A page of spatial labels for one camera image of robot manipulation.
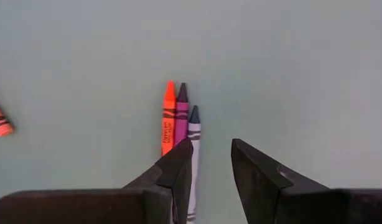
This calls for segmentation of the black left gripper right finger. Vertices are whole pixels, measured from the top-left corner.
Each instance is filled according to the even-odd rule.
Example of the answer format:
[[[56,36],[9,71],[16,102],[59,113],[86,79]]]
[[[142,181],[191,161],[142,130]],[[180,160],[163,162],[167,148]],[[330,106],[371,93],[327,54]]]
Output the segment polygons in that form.
[[[330,189],[241,139],[231,161],[248,223],[382,223],[382,189]]]

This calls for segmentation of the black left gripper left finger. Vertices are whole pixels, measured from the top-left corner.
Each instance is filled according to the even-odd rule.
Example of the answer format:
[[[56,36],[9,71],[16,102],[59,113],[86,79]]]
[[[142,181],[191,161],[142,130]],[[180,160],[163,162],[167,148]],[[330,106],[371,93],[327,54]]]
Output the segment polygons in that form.
[[[184,139],[120,189],[14,192],[0,198],[0,223],[186,223],[192,154]]]

